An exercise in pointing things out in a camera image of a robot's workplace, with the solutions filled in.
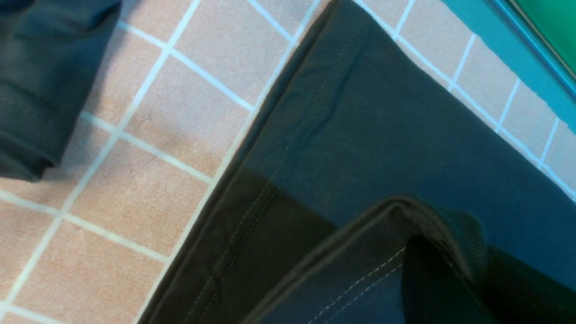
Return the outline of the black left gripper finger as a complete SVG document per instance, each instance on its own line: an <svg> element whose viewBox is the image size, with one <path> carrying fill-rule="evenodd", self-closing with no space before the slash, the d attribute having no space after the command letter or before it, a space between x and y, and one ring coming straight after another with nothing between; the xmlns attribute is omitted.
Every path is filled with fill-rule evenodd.
<svg viewBox="0 0 576 324"><path fill-rule="evenodd" d="M407 324L494 324L495 318L427 238L407 242L401 281Z"/></svg>

